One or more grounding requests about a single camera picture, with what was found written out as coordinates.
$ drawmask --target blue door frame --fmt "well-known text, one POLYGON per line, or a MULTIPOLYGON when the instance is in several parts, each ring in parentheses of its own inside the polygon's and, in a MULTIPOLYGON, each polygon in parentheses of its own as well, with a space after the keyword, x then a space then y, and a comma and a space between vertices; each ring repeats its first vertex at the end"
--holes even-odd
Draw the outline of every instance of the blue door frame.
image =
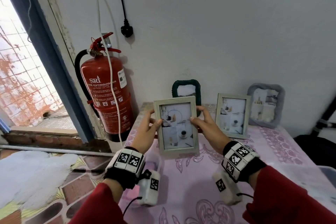
MULTIPOLYGON (((11 0, 20 20, 27 30, 29 28, 28 8, 29 0, 11 0)), ((52 37, 42 9, 37 0, 31 0, 31 32, 30 40, 38 53, 57 93, 59 94, 79 137, 83 142, 94 139, 94 132, 89 117, 82 105, 78 92, 65 67, 64 60, 52 37)), ((3 132, 8 132, 8 126, 3 127, 3 132)))

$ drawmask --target door frame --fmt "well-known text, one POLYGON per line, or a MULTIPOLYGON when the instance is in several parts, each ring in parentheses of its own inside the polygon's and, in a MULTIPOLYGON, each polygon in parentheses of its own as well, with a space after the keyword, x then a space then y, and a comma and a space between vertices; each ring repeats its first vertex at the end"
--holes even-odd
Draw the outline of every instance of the door frame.
MULTIPOLYGON (((29 28, 29 0, 11 0, 23 26, 29 28)), ((76 77, 74 63, 65 35, 51 8, 49 0, 31 0, 30 39, 48 72, 68 114, 83 142, 104 139, 104 130, 95 116, 76 77)))

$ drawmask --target photo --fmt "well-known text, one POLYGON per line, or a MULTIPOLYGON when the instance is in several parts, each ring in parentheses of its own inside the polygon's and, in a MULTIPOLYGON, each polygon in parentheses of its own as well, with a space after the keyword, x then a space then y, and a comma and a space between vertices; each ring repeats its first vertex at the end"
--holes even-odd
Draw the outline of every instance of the photo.
POLYGON ((256 89, 253 93, 251 118, 271 122, 274 120, 274 110, 278 101, 276 90, 256 89))
POLYGON ((194 146, 190 103, 160 105, 160 117, 165 150, 194 146))
POLYGON ((221 129, 231 134, 243 134, 246 99, 222 98, 221 129))

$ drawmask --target white fluffy rug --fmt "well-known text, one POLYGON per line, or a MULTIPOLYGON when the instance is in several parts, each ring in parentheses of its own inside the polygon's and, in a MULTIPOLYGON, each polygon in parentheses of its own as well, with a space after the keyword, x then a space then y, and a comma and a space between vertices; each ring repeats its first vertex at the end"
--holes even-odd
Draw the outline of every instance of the white fluffy rug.
POLYGON ((78 156, 19 151, 0 160, 0 209, 10 201, 39 209, 53 200, 78 156))

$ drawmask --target red sleeve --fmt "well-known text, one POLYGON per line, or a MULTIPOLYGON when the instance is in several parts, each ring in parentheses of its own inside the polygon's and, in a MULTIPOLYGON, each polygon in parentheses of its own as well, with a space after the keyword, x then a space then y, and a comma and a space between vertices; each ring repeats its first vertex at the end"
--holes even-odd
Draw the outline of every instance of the red sleeve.
POLYGON ((112 192, 105 183, 97 185, 69 224, 127 224, 112 192))
POLYGON ((336 223, 336 215, 270 166, 260 171, 243 217, 251 224, 336 223))

